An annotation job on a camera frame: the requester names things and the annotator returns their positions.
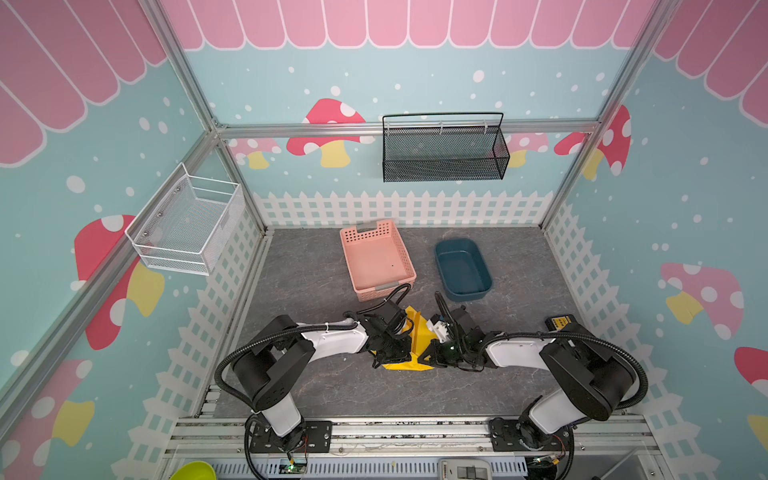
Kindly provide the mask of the yellow paper napkin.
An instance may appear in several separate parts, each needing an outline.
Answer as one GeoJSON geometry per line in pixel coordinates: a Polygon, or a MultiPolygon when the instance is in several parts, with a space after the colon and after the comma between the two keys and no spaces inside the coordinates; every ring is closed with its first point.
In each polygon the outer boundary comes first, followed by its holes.
{"type": "Polygon", "coordinates": [[[414,328],[410,332],[411,359],[407,362],[386,363],[383,367],[392,371],[421,372],[432,370],[432,366],[420,363],[418,358],[429,347],[431,341],[437,340],[438,337],[428,328],[428,322],[420,312],[409,306],[406,308],[406,314],[408,319],[414,324],[414,328]]]}

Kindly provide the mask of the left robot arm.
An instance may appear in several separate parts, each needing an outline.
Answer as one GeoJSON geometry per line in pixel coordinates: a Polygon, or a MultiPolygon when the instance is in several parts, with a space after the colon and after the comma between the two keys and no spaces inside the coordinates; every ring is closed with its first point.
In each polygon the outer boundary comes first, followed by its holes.
{"type": "Polygon", "coordinates": [[[303,324],[277,316],[221,360],[213,374],[216,385],[251,410],[246,450],[258,434],[258,422],[287,455],[308,445],[308,427],[291,389],[311,362],[358,353],[370,354],[374,369],[409,362],[415,322],[400,302],[410,290],[410,284],[400,285],[373,306],[345,312],[339,322],[303,324]]]}

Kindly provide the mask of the green round object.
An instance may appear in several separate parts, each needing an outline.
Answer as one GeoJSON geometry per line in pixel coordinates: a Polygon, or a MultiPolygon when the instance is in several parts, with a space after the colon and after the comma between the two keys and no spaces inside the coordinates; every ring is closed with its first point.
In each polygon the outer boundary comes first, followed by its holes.
{"type": "Polygon", "coordinates": [[[214,468],[204,461],[192,461],[174,472],[170,480],[216,480],[214,468]]]}

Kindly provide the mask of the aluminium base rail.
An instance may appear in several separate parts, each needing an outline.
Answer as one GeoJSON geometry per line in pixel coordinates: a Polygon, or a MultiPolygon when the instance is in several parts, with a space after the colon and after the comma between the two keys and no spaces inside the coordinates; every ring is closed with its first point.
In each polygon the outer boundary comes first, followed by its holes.
{"type": "Polygon", "coordinates": [[[253,463],[268,479],[436,479],[443,460],[485,461],[494,479],[522,479],[527,462],[559,457],[571,479],[670,479],[672,473],[645,420],[614,416],[562,432],[541,451],[497,451],[484,416],[335,417],[328,452],[291,456],[244,449],[243,419],[185,419],[174,428],[155,478],[169,479],[194,461],[219,479],[249,479],[253,463]]]}

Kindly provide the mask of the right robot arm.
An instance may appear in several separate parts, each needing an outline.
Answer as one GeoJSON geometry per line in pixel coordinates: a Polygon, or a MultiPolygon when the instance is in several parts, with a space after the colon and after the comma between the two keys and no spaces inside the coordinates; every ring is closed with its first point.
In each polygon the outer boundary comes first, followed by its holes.
{"type": "Polygon", "coordinates": [[[598,338],[578,323],[560,330],[483,332],[465,306],[448,307],[435,294],[439,312],[427,321],[437,338],[419,362],[481,373],[525,367],[546,370],[558,388],[533,400],[501,437],[529,451],[546,447],[555,435],[590,420],[606,421],[616,410],[639,404],[649,389],[641,363],[624,349],[598,338]]]}

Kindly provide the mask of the dark teal plastic tray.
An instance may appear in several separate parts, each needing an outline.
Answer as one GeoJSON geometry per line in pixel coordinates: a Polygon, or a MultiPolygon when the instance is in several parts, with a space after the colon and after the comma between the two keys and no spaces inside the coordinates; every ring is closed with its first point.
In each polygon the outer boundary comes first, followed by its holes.
{"type": "Polygon", "coordinates": [[[468,238],[440,241],[435,257],[445,293],[453,302],[483,299],[493,279],[478,245],[468,238]]]}

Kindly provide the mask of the pink perforated plastic basket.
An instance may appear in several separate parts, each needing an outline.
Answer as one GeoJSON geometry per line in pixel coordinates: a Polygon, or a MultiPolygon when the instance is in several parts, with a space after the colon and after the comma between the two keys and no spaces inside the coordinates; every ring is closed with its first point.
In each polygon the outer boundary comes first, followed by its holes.
{"type": "Polygon", "coordinates": [[[417,274],[404,241],[391,219],[372,221],[339,232],[353,290],[360,302],[385,297],[417,274]]]}

